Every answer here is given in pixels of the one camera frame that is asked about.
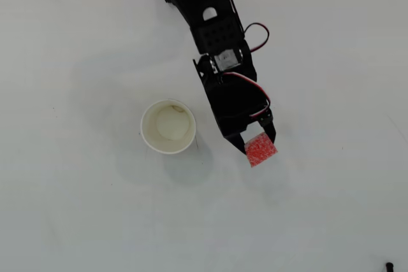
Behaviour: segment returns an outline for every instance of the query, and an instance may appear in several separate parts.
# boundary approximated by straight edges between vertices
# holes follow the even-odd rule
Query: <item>red block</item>
[[[245,151],[247,152],[248,161],[251,164],[251,167],[261,164],[269,157],[278,153],[275,145],[265,132],[248,141],[245,144]]]

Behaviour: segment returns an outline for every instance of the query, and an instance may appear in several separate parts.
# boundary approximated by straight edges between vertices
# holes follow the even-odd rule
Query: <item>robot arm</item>
[[[242,132],[259,122],[275,141],[270,100],[256,84],[257,74],[233,0],[165,0],[190,26],[201,54],[194,61],[222,135],[245,154]],[[206,18],[205,12],[214,16]]]

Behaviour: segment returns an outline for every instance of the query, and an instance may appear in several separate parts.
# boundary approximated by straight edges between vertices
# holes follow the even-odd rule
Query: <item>red wire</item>
[[[240,73],[236,73],[236,72],[234,72],[234,71],[231,71],[231,72],[229,72],[229,73],[223,73],[222,75],[237,76],[237,77],[239,77],[239,78],[241,78],[241,79],[244,79],[245,81],[247,81],[247,82],[249,82],[249,83],[255,85],[255,86],[256,86],[260,91],[262,91],[262,93],[265,95],[266,100],[268,101],[268,105],[266,106],[266,108],[264,108],[263,110],[261,110],[261,111],[255,113],[255,114],[250,115],[250,117],[256,117],[256,116],[258,116],[258,115],[264,113],[265,111],[267,111],[267,110],[269,109],[269,107],[270,107],[270,99],[269,99],[268,94],[267,94],[267,93],[263,90],[263,88],[260,87],[254,80],[251,80],[251,79],[248,78],[247,76],[241,75]]]
[[[253,22],[252,24],[250,24],[250,25],[245,29],[244,33],[246,33],[247,30],[248,30],[250,27],[252,27],[253,25],[259,25],[259,26],[261,26],[262,28],[264,28],[264,29],[266,30],[266,32],[268,33],[268,36],[266,37],[266,40],[265,40],[262,44],[260,44],[259,46],[255,47],[255,48],[252,48],[252,49],[251,49],[251,52],[255,52],[256,50],[259,50],[259,49],[261,49],[262,47],[264,47],[264,46],[266,45],[266,43],[268,43],[269,35],[270,35],[268,27],[267,27],[266,25],[264,25],[264,24],[261,24],[260,22]]]

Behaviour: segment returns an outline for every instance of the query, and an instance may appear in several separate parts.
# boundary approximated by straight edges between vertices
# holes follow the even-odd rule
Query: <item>white table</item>
[[[254,169],[164,0],[0,0],[1,271],[407,271],[407,0],[235,2],[272,34],[279,154]],[[139,135],[168,97],[198,124],[174,157]]]

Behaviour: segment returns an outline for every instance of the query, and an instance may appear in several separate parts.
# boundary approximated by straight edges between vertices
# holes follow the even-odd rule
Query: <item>white paper cup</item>
[[[191,110],[177,100],[154,103],[143,114],[140,132],[146,144],[163,154],[177,154],[196,137],[196,120]]]

